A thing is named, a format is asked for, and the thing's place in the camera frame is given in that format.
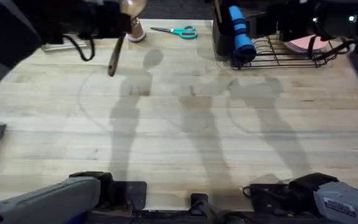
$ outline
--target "wood grain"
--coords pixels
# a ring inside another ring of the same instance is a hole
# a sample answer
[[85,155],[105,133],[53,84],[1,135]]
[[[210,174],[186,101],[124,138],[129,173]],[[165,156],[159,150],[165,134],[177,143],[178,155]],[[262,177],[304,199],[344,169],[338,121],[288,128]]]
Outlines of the wood grain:
[[[211,21],[143,20],[147,38],[115,40],[94,60],[37,51],[0,83],[0,199],[83,170],[144,180],[147,208],[192,192],[249,208],[240,188],[311,172],[358,187],[358,80],[347,58],[323,68],[234,71],[214,59]],[[149,27],[195,26],[183,40]]]

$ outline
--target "scissors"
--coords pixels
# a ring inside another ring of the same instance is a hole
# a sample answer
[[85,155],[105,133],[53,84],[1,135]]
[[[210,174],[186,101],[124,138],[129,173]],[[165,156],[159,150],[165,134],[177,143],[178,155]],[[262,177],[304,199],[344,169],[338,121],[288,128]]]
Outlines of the scissors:
[[172,29],[165,29],[165,28],[158,28],[158,27],[151,27],[152,30],[168,32],[171,34],[179,35],[182,39],[190,40],[197,37],[196,29],[193,26],[186,26],[184,28],[172,28]]

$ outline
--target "gray robot arm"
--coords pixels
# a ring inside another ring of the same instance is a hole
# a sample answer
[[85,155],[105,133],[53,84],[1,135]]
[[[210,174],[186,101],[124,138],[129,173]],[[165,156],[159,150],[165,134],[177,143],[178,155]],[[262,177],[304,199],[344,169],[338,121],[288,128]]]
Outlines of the gray robot arm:
[[320,214],[345,224],[358,223],[358,189],[344,182],[329,182],[314,192]]
[[70,177],[44,189],[0,201],[0,222],[67,223],[99,202],[101,183],[94,177]]

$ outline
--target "teal scissors handle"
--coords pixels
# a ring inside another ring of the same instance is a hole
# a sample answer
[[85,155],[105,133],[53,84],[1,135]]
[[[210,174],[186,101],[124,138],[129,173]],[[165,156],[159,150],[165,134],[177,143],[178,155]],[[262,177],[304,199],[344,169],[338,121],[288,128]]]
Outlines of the teal scissors handle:
[[189,40],[197,37],[196,29],[193,26],[173,29],[172,34],[179,35],[181,38]]

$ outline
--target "brown cup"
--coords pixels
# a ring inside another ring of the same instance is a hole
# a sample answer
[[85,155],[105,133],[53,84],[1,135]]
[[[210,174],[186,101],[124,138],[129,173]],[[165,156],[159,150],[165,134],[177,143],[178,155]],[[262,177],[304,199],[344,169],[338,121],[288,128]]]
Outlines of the brown cup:
[[138,17],[135,17],[132,20],[132,33],[128,34],[127,38],[131,42],[140,42],[144,40],[146,37],[146,33],[144,32],[142,28],[142,24],[140,23],[140,20]]

